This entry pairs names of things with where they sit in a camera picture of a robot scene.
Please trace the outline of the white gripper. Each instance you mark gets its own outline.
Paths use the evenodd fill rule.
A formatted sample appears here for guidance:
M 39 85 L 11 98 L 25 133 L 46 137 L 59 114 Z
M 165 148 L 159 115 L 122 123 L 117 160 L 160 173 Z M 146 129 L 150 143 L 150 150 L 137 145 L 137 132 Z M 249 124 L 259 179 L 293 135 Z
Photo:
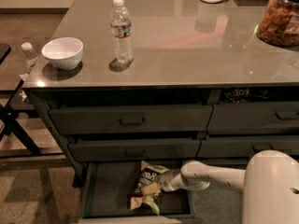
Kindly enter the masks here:
M 183 187 L 182 176 L 179 169 L 172 169 L 157 177 L 157 184 L 166 192 L 175 191 Z

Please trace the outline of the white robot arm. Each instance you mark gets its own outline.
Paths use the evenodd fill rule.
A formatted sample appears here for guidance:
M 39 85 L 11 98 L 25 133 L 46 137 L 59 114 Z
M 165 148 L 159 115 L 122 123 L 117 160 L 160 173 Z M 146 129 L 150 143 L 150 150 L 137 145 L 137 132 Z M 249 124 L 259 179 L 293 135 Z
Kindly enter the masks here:
M 187 161 L 157 178 L 164 191 L 206 189 L 210 182 L 242 191 L 242 224 L 299 224 L 299 163 L 285 153 L 261 151 L 244 170 Z

